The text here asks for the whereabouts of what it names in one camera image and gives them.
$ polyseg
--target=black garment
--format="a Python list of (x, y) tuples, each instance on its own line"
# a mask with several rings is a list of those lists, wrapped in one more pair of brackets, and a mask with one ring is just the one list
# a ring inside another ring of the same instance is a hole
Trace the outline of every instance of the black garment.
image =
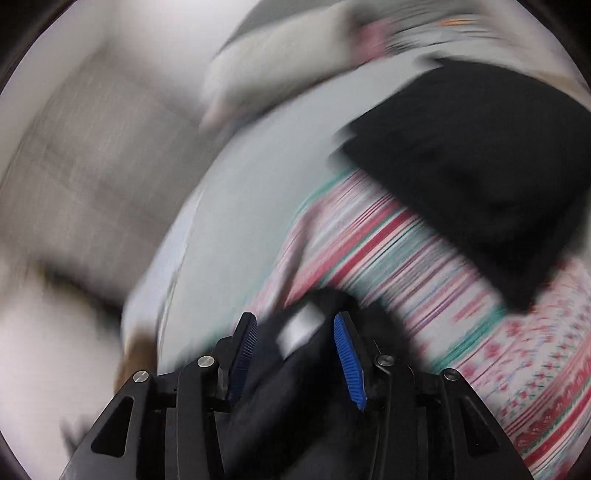
[(591, 114), (521, 73), (437, 61), (354, 120), (342, 151), (525, 310), (581, 223)]
[[(284, 361), (277, 336), (308, 302), (326, 320)], [(383, 338), (381, 351), (416, 365), (402, 323), (377, 303), (359, 310), (338, 291), (307, 294), (259, 325), (242, 398), (231, 414), (217, 419), (227, 478), (367, 478), (376, 425), (349, 397), (332, 334), (340, 310), (352, 313), (360, 335)]]

